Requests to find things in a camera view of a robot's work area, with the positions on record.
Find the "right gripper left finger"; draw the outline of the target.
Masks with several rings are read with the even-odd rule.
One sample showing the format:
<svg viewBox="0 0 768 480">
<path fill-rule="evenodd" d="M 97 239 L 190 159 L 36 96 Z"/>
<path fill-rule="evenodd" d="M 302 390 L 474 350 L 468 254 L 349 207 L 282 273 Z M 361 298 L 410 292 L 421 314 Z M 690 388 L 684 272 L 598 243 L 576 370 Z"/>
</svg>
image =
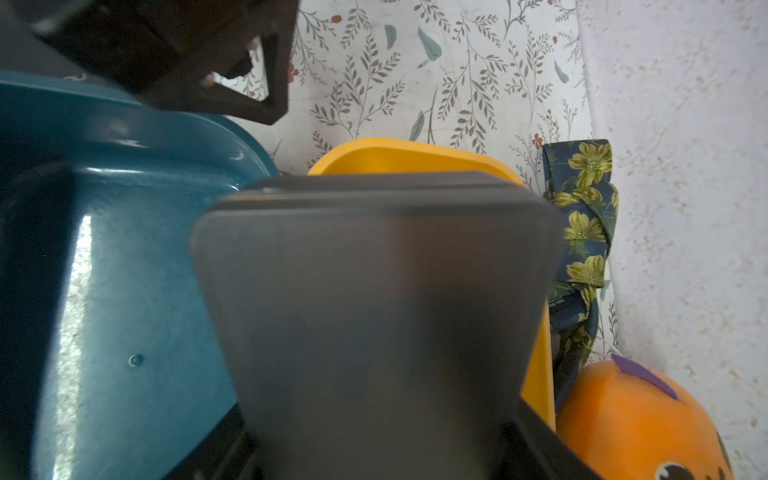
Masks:
<svg viewBox="0 0 768 480">
<path fill-rule="evenodd" d="M 240 409 L 232 407 L 165 480 L 263 479 L 259 455 Z"/>
</svg>

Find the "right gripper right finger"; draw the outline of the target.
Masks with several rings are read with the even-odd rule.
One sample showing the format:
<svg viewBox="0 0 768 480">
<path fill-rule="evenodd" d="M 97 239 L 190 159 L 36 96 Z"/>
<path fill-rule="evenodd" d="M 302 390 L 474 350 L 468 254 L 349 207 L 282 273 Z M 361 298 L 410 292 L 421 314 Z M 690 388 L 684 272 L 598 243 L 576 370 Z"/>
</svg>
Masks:
<svg viewBox="0 0 768 480">
<path fill-rule="evenodd" d="M 503 428 L 501 479 L 600 480 L 524 400 Z"/>
</svg>

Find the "black pencil case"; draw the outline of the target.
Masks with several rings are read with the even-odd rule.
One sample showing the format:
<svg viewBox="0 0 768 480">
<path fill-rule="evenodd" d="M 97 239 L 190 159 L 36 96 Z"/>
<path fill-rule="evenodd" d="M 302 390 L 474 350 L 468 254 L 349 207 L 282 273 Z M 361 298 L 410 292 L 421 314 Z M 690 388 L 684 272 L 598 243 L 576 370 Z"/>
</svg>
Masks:
<svg viewBox="0 0 768 480">
<path fill-rule="evenodd" d="M 190 255 L 265 479 L 491 479 L 561 238 L 490 174 L 261 181 Z"/>
</svg>

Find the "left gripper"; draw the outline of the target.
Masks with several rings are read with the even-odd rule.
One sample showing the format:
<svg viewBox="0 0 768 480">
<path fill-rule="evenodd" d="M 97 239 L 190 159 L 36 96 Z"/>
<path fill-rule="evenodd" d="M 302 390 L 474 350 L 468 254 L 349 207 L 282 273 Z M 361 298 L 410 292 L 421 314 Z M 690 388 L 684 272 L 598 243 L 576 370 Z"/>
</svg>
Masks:
<svg viewBox="0 0 768 480">
<path fill-rule="evenodd" d="M 164 110 L 272 125 L 288 110 L 296 1 L 6 1 L 40 44 Z M 262 59 L 254 62 L 253 50 Z M 261 73 L 252 97 L 223 85 Z"/>
</svg>

